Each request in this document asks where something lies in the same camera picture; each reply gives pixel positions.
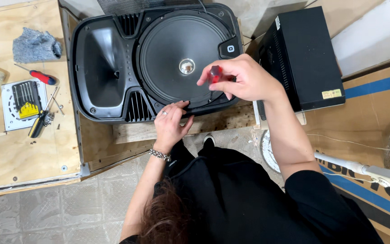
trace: woman's left hand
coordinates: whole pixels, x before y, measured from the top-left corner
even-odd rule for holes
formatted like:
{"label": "woman's left hand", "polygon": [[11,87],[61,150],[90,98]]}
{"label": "woman's left hand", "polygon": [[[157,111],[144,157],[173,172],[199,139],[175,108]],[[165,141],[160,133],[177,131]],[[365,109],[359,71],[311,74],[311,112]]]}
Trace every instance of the woman's left hand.
{"label": "woman's left hand", "polygon": [[186,114],[184,107],[189,105],[189,101],[171,103],[166,105],[154,119],[156,126],[157,140],[153,149],[165,154],[169,154],[172,147],[186,136],[193,124],[194,116],[190,116],[184,126],[180,125],[181,116]]}

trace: speaker vent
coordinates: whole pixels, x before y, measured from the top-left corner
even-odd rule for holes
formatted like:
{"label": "speaker vent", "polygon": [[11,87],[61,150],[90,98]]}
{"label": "speaker vent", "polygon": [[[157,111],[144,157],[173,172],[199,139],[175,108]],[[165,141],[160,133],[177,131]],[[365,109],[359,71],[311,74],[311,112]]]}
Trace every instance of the speaker vent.
{"label": "speaker vent", "polygon": [[141,92],[133,91],[130,94],[129,105],[127,109],[127,122],[139,122],[151,120],[151,113]]}
{"label": "speaker vent", "polygon": [[132,36],[135,34],[135,29],[138,25],[139,13],[138,14],[126,14],[118,16],[120,19],[123,32],[126,36]]}
{"label": "speaker vent", "polygon": [[276,52],[278,54],[278,59],[279,59],[279,65],[280,65],[280,69],[281,69],[282,76],[283,76],[284,88],[285,88],[285,90],[288,90],[289,85],[288,85],[287,73],[285,71],[284,59],[282,57],[282,52],[281,52],[281,48],[279,46],[279,40],[278,40],[278,35],[276,34],[276,31],[274,32],[274,40],[275,40],[275,45],[276,45]]}

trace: red screwdriver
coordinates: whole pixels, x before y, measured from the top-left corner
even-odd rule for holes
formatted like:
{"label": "red screwdriver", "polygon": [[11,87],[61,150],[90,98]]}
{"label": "red screwdriver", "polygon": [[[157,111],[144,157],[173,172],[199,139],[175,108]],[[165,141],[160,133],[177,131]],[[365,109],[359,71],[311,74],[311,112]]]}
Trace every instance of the red screwdriver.
{"label": "red screwdriver", "polygon": [[42,72],[39,72],[39,71],[36,71],[36,70],[29,70],[27,68],[24,68],[24,67],[18,65],[18,64],[14,64],[14,65],[16,65],[16,66],[18,66],[18,67],[20,67],[20,68],[30,72],[30,75],[32,77],[35,77],[35,78],[39,79],[41,82],[43,82],[45,84],[53,86],[53,85],[55,85],[57,83],[57,81],[55,81],[54,78],[52,78],[49,75],[43,74]]}

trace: shoe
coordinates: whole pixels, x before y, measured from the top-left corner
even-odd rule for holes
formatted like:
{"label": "shoe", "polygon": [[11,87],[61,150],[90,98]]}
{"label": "shoe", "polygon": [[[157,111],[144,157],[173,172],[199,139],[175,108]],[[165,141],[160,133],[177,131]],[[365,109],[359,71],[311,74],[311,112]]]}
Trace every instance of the shoe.
{"label": "shoe", "polygon": [[214,141],[214,138],[211,134],[207,134],[205,137],[204,137],[204,140],[202,142],[202,148],[205,148],[205,147],[216,147],[216,142]]}

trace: woman's right hand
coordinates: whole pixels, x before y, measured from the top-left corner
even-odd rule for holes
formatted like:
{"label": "woman's right hand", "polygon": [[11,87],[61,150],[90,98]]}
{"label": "woman's right hand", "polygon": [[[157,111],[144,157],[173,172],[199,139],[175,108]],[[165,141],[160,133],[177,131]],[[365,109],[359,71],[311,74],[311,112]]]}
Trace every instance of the woman's right hand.
{"label": "woman's right hand", "polygon": [[[207,65],[197,82],[198,86],[206,82],[211,67],[215,65],[223,69],[225,80],[211,84],[209,90],[223,91],[228,99],[234,95],[246,101],[273,102],[285,93],[282,84],[247,54],[234,59],[217,60]],[[236,77],[236,82],[228,81],[227,77],[231,75]]]}

